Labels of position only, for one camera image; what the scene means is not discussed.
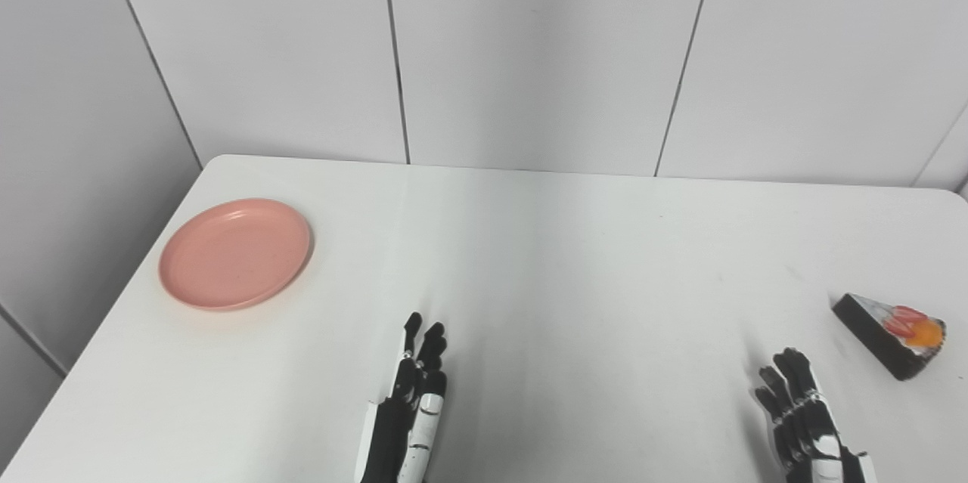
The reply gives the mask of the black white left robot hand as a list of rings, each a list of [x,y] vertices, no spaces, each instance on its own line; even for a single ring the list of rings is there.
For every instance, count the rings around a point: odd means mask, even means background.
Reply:
[[[368,404],[354,468],[356,482],[425,482],[448,388],[442,369],[445,325],[409,315],[388,395]]]

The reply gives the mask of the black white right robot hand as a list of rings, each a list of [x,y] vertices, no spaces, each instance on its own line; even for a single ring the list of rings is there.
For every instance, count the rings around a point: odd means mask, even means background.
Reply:
[[[785,348],[758,370],[754,396],[771,421],[772,444],[787,482],[876,482],[867,452],[844,445],[811,363]]]

